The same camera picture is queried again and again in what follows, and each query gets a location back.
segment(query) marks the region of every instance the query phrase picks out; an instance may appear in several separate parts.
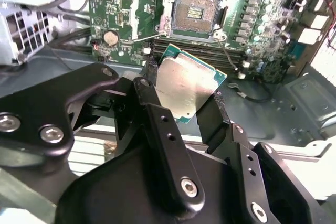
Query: cpu socket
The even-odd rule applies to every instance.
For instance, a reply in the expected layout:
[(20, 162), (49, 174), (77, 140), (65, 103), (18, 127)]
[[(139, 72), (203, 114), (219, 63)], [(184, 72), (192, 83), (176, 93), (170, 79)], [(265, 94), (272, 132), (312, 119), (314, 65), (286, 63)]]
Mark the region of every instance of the cpu socket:
[(213, 43), (226, 39), (225, 11), (236, 0), (162, 0), (157, 30), (167, 38)]

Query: robotic arm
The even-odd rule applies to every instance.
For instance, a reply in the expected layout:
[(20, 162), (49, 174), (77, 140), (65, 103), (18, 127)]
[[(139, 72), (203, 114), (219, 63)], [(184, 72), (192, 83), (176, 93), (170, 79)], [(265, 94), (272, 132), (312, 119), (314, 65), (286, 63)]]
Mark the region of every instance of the robotic arm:
[[(57, 204), (55, 224), (333, 223), (273, 148), (231, 123), (219, 92), (196, 114), (207, 152), (186, 147), (155, 71), (149, 60), (131, 81), (94, 63), (0, 98), (2, 171)], [(117, 157), (77, 178), (74, 132), (100, 116), (115, 118)]]

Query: white connector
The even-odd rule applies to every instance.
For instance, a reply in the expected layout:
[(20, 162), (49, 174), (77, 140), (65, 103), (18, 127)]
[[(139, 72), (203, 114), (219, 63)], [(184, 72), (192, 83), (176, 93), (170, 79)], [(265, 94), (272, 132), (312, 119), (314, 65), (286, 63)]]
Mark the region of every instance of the white connector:
[(243, 68), (249, 68), (251, 63), (250, 62), (247, 62), (246, 60), (243, 60)]
[(245, 75), (244, 73), (242, 73), (242, 72), (239, 72), (239, 73), (238, 73), (238, 79), (242, 79), (242, 80), (244, 80), (245, 77), (246, 77), (246, 75)]

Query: silver screw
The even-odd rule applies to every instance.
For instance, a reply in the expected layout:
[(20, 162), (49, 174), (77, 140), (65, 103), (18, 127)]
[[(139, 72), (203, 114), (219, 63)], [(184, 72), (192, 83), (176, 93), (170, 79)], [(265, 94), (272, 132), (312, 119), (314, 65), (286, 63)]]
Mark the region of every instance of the silver screw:
[(236, 129), (237, 129), (239, 132), (241, 132), (241, 133), (243, 133), (243, 132), (244, 132), (243, 128), (242, 128), (242, 127), (240, 127), (239, 125), (236, 125)]
[(48, 143), (56, 144), (56, 143), (59, 143), (63, 139), (64, 133), (58, 127), (48, 126), (41, 130), (40, 136), (42, 140)]
[(113, 73), (109, 69), (107, 69), (107, 68), (102, 68), (102, 71), (107, 76), (112, 76), (113, 75)]
[(169, 26), (168, 24), (165, 24), (165, 25), (163, 26), (163, 29), (164, 29), (165, 31), (169, 31), (169, 30), (170, 30), (170, 26)]
[(265, 144), (265, 149), (268, 151), (268, 153), (272, 153), (272, 149), (267, 145)]
[(141, 79), (140, 82), (141, 82), (142, 85), (145, 85), (146, 87), (150, 86), (146, 79)]
[(13, 115), (0, 115), (0, 132), (13, 132), (20, 128), (20, 120)]
[(181, 180), (181, 186), (185, 194), (187, 194), (189, 197), (194, 198), (197, 195), (197, 186), (193, 181), (191, 181), (188, 178), (184, 178)]
[(18, 62), (24, 62), (24, 60), (26, 59), (26, 56), (22, 53), (19, 53), (16, 58)]
[(262, 223), (267, 222), (267, 215), (261, 206), (259, 206), (257, 203), (252, 202), (251, 208), (252, 212), (258, 218), (258, 220), (260, 220), (260, 222)]

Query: motherboard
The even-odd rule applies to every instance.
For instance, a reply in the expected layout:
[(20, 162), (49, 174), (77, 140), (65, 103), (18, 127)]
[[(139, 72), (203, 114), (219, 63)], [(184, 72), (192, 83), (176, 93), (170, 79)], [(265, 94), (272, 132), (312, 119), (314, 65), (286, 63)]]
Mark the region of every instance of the motherboard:
[(98, 60), (143, 66), (174, 44), (240, 79), (278, 83), (330, 17), (323, 0), (90, 0), (90, 19)]

